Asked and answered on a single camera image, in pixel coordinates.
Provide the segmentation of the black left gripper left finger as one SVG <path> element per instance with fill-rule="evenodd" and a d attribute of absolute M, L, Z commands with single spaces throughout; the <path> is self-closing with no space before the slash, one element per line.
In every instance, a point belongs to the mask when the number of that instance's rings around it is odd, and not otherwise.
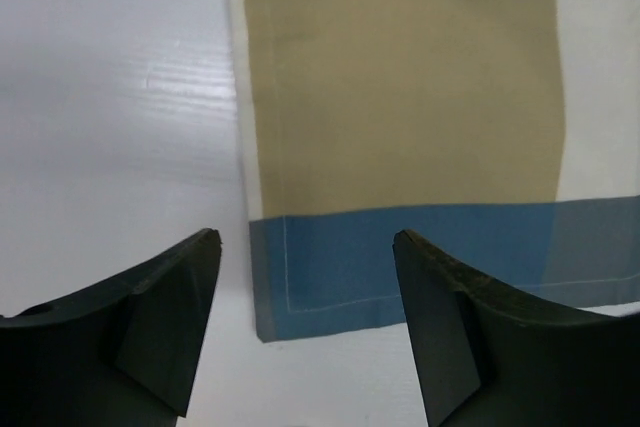
<path fill-rule="evenodd" d="M 2 425 L 176 425 L 189 409 L 220 264 L 220 234 L 206 228 L 2 318 Z"/>

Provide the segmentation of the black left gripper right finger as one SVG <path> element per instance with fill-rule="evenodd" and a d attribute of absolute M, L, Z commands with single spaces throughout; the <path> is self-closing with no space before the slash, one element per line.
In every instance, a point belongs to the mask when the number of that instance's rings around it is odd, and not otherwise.
<path fill-rule="evenodd" d="M 393 242 L 431 426 L 635 426 L 639 317 L 512 287 L 404 230 Z"/>

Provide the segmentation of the blue and tan cloth placemat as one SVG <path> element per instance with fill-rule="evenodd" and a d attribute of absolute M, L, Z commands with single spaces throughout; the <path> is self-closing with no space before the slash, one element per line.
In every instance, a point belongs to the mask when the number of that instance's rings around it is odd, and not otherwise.
<path fill-rule="evenodd" d="M 403 321 L 411 229 L 574 307 L 639 299 L 639 0 L 230 0 L 255 328 Z"/>

